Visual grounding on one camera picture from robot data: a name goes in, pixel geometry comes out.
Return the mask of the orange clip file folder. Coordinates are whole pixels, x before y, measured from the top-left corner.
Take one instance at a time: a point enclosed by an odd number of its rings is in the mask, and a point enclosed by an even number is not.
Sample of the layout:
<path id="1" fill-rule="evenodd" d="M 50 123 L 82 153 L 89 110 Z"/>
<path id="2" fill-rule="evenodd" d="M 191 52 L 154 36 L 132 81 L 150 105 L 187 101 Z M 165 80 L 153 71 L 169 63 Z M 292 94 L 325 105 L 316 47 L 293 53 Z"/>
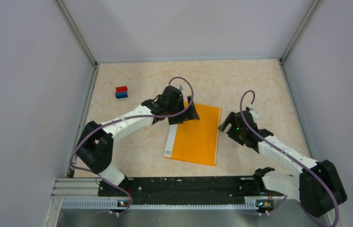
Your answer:
<path id="1" fill-rule="evenodd" d="M 195 108 L 199 120 L 170 126 L 163 157 L 216 166 L 222 109 L 201 104 L 196 104 Z"/>

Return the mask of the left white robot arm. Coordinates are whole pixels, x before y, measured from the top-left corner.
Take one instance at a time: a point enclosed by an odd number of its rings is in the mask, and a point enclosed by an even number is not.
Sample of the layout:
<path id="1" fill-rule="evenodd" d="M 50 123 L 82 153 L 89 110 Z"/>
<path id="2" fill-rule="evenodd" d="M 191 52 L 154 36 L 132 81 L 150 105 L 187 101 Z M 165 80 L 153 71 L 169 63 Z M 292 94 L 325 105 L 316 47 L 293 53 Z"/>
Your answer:
<path id="1" fill-rule="evenodd" d="M 118 118 L 103 123 L 89 122 L 82 131 L 76 156 L 86 164 L 89 171 L 110 182 L 109 188 L 115 195 L 123 195 L 128 186 L 125 174 L 112 162 L 114 144 L 164 119 L 170 125 L 199 120 L 193 97 L 188 96 L 187 100 L 185 104 L 182 92 L 168 85 L 156 98 L 142 102 Z"/>

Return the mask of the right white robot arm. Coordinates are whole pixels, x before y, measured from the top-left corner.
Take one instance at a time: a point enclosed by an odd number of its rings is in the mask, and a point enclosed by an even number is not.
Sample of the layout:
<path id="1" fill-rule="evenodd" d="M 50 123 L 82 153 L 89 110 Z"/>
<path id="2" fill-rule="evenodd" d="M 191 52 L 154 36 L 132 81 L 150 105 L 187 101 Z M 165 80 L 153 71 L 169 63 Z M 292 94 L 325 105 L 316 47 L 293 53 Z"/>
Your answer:
<path id="1" fill-rule="evenodd" d="M 259 195 L 274 191 L 298 201 L 304 210 L 319 218 L 335 205 L 347 201 L 347 194 L 335 165 L 306 157 L 282 143 L 271 131 L 259 129 L 257 112 L 246 108 L 242 113 L 230 112 L 218 127 L 228 137 L 263 155 L 287 170 L 259 168 L 253 177 L 253 189 Z"/>

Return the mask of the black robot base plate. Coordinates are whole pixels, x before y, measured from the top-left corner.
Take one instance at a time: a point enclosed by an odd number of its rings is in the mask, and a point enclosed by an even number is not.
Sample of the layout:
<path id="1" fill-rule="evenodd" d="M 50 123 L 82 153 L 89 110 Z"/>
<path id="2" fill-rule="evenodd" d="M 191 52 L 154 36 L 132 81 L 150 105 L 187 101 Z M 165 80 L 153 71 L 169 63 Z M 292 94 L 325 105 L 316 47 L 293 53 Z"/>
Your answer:
<path id="1" fill-rule="evenodd" d="M 253 176 L 134 177 L 118 189 L 99 183 L 99 197 L 131 195 L 134 205 L 242 205 L 250 196 L 279 196 Z"/>

